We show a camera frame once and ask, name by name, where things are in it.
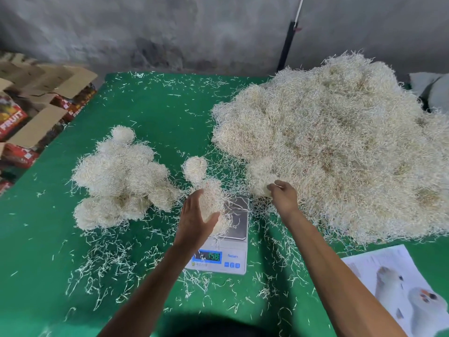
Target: person's right arm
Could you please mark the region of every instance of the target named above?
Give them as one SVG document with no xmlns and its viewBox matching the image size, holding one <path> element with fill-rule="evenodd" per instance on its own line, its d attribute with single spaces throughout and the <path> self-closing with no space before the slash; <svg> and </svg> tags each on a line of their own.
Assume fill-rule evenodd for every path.
<svg viewBox="0 0 449 337">
<path fill-rule="evenodd" d="M 300 250 L 337 335 L 406 337 L 390 313 L 298 209 L 296 190 L 287 182 L 275 183 L 268 186 L 273 204 Z"/>
</svg>

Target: white rod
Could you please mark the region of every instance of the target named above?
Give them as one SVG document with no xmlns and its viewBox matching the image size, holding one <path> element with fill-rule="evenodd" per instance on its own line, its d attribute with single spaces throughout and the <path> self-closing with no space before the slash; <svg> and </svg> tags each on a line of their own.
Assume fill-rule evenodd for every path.
<svg viewBox="0 0 449 337">
<path fill-rule="evenodd" d="M 298 24 L 298 18 L 299 18 L 299 16 L 300 16 L 300 11 L 301 11 L 301 8 L 302 8 L 302 6 L 303 6 L 303 1 L 304 1 L 304 0 L 301 0 L 300 6 L 298 7 L 298 11 L 296 12 L 296 17 L 295 17 L 295 27 L 296 27 L 297 24 Z"/>
</svg>

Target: green table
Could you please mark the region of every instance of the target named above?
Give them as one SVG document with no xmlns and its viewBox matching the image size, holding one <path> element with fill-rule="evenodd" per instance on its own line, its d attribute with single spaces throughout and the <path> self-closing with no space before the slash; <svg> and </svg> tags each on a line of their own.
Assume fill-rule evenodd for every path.
<svg viewBox="0 0 449 337">
<path fill-rule="evenodd" d="M 210 153 L 210 109 L 219 101 L 229 101 L 246 85 L 265 80 L 161 73 L 108 75 L 74 123 L 0 198 L 3 335 L 95 335 L 172 241 L 169 235 L 179 207 L 167 215 L 151 212 L 150 219 L 132 222 L 126 231 L 81 236 L 72 212 L 85 193 L 71 193 L 67 183 L 77 158 L 92 152 L 95 142 L 112 126 L 132 126 L 138 139 L 150 141 L 160 154 L 157 159 L 170 168 L 177 186 L 186 187 L 181 164 L 187 156 L 209 152 L 211 159 L 219 158 Z M 165 305 L 157 334 L 165 336 L 194 322 L 227 316 L 276 334 L 282 329 L 281 336 L 334 336 L 300 256 L 284 234 L 275 218 L 252 220 L 245 276 L 182 275 Z M 434 290 L 449 298 L 449 238 L 406 246 Z M 342 244 L 333 247 L 345 251 Z M 368 246 L 368 250 L 381 247 Z M 96 272 L 91 272 L 90 279 L 88 275 L 81 278 L 74 288 L 80 275 L 75 270 L 86 266 L 86 255 L 97 258 L 92 264 Z M 111 269 L 100 268 L 99 275 L 105 262 Z"/>
</svg>

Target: blue display frame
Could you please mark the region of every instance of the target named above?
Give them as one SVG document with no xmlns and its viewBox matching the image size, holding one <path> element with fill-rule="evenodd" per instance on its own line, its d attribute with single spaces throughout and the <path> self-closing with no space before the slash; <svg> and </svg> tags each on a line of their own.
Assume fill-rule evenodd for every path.
<svg viewBox="0 0 449 337">
<path fill-rule="evenodd" d="M 209 251 L 208 249 L 199 249 L 198 252 L 219 253 L 220 254 L 220 261 L 197 259 L 197 258 L 195 258 L 195 255 L 192 257 L 192 261 L 205 262 L 205 263 L 209 263 L 209 264 L 221 264 L 221 263 L 223 263 L 223 252 L 220 252 L 220 251 Z"/>
</svg>

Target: person's left hand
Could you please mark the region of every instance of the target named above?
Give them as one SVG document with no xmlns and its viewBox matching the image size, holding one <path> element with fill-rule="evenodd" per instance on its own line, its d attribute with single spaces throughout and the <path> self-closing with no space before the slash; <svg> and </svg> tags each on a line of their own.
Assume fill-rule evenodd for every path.
<svg viewBox="0 0 449 337">
<path fill-rule="evenodd" d="M 207 222 L 203 221 L 199 209 L 199 197 L 203 192 L 203 189 L 199 189 L 184 201 L 173 243 L 173 246 L 179 246 L 192 255 L 205 243 L 220 217 L 220 212 L 216 212 Z"/>
</svg>

